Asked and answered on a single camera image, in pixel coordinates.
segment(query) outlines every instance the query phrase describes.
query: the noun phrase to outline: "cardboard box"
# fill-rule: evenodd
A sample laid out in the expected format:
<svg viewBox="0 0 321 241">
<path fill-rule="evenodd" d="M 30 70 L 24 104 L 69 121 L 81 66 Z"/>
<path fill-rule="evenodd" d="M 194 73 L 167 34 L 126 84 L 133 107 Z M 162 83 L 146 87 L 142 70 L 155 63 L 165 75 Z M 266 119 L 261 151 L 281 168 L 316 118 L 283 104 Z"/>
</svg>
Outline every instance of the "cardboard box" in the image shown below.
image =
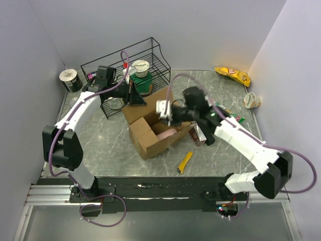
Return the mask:
<svg viewBox="0 0 321 241">
<path fill-rule="evenodd" d="M 192 128 L 190 122 L 185 122 L 180 127 L 168 127 L 161 123 L 162 120 L 156 114 L 156 101 L 166 99 L 167 90 L 168 87 L 146 97 L 146 106 L 126 106 L 122 109 L 129 124 L 129 137 L 144 160 L 162 153 Z M 175 129 L 177 133 L 162 140 L 157 138 L 158 134 L 169 129 Z"/>
</svg>

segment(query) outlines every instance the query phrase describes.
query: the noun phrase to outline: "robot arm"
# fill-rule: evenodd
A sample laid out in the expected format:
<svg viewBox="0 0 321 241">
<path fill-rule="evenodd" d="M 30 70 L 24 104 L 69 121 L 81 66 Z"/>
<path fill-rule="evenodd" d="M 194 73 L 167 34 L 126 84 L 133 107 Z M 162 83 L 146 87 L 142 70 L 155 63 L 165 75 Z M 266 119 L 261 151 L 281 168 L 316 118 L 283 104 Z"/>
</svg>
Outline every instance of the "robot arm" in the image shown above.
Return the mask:
<svg viewBox="0 0 321 241">
<path fill-rule="evenodd" d="M 131 81 L 123 82 L 113 91 L 94 96 L 85 101 L 86 98 L 94 93 L 101 92 L 107 88 L 115 86 L 115 69 L 108 66 L 99 66 L 96 79 L 88 83 L 80 94 L 78 101 L 71 110 L 54 127 L 46 126 L 43 129 L 43 150 L 44 159 L 48 162 L 49 151 L 54 136 L 60 130 L 64 123 L 67 123 L 53 151 L 53 166 L 71 175 L 78 185 L 89 197 L 95 197 L 98 194 L 98 180 L 93 176 L 84 165 L 83 150 L 81 148 L 78 136 L 83 130 L 85 124 L 92 114 L 101 106 L 101 104 L 110 97 L 122 98 L 124 103 L 129 105 L 146 105 L 145 101 L 137 93 L 134 84 Z M 74 113 L 76 106 L 83 102 Z"/>
<path fill-rule="evenodd" d="M 203 92 L 197 87 L 190 87 L 183 92 L 185 105 L 178 107 L 166 100 L 157 102 L 156 111 L 168 125 L 178 125 L 184 121 L 196 121 L 211 145 L 219 137 L 232 145 L 244 155 L 256 168 L 256 171 L 244 174 L 228 174 L 225 186 L 232 193 L 259 192 L 267 198 L 274 198 L 285 186 L 292 175 L 292 155 L 289 152 L 279 152 L 264 147 L 258 139 L 244 129 L 229 114 L 221 112 L 226 117 L 222 119 L 209 106 Z"/>
</svg>

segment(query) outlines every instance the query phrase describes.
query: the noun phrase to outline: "yellow chip bag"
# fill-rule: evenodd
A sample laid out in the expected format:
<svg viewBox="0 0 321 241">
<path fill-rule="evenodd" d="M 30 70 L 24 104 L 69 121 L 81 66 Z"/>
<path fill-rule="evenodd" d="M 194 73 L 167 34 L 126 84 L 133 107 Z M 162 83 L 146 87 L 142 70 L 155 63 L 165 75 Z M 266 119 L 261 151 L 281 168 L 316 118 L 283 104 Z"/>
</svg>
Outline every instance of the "yellow chip bag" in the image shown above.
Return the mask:
<svg viewBox="0 0 321 241">
<path fill-rule="evenodd" d="M 240 84 L 244 84 L 246 87 L 250 86 L 251 79 L 244 72 L 241 72 L 235 69 L 224 68 L 224 67 L 215 67 L 215 71 L 218 72 L 219 74 L 223 74 L 225 76 L 231 77 L 236 82 Z"/>
</svg>

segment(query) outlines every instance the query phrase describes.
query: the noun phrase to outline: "wire basket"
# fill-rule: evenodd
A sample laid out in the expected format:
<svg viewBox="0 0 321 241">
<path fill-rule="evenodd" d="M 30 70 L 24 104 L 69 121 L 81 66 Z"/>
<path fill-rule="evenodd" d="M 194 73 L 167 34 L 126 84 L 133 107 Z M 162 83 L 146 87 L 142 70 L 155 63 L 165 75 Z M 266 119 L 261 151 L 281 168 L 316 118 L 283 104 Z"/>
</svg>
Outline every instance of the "wire basket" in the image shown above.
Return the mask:
<svg viewBox="0 0 321 241">
<path fill-rule="evenodd" d="M 128 53 L 130 65 L 139 59 L 146 60 L 149 63 L 148 72 L 152 75 L 152 90 L 150 94 L 157 92 L 170 83 L 171 67 L 162 54 L 161 45 L 153 37 L 81 65 L 81 70 L 87 82 L 90 82 L 88 75 L 97 71 L 99 65 L 114 67 L 116 68 L 116 77 L 123 76 L 124 67 L 122 60 L 120 60 L 120 52 L 122 50 Z M 111 100 L 112 98 L 105 100 L 100 106 L 107 118 L 121 111 L 121 108 L 110 108 L 108 102 Z"/>
</svg>

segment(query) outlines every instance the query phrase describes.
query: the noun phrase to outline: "floor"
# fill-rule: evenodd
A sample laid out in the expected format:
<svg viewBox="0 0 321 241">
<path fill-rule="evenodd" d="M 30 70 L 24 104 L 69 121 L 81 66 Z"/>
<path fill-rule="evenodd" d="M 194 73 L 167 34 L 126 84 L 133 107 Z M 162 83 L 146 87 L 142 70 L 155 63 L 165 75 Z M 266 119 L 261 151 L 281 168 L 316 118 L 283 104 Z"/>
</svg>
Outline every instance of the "floor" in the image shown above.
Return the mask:
<svg viewBox="0 0 321 241">
<path fill-rule="evenodd" d="M 214 71 L 172 71 L 172 79 L 180 72 L 194 76 L 206 86 L 215 101 L 246 118 L 242 125 L 258 137 L 253 114 L 243 106 L 243 85 Z M 193 85 L 187 78 L 177 79 L 173 86 L 174 98 L 182 97 L 182 91 Z M 69 101 L 79 94 L 67 95 L 61 117 L 69 111 Z M 129 139 L 128 124 L 122 112 L 107 119 L 98 109 L 89 119 L 79 140 L 84 150 L 85 165 L 95 176 L 179 176 L 177 167 L 190 151 L 194 152 L 193 157 L 181 176 L 225 176 L 231 172 L 254 171 L 252 164 L 223 140 L 217 138 L 211 146 L 197 147 L 189 135 L 162 154 L 143 160 Z M 48 167 L 42 177 L 50 177 Z"/>
</svg>

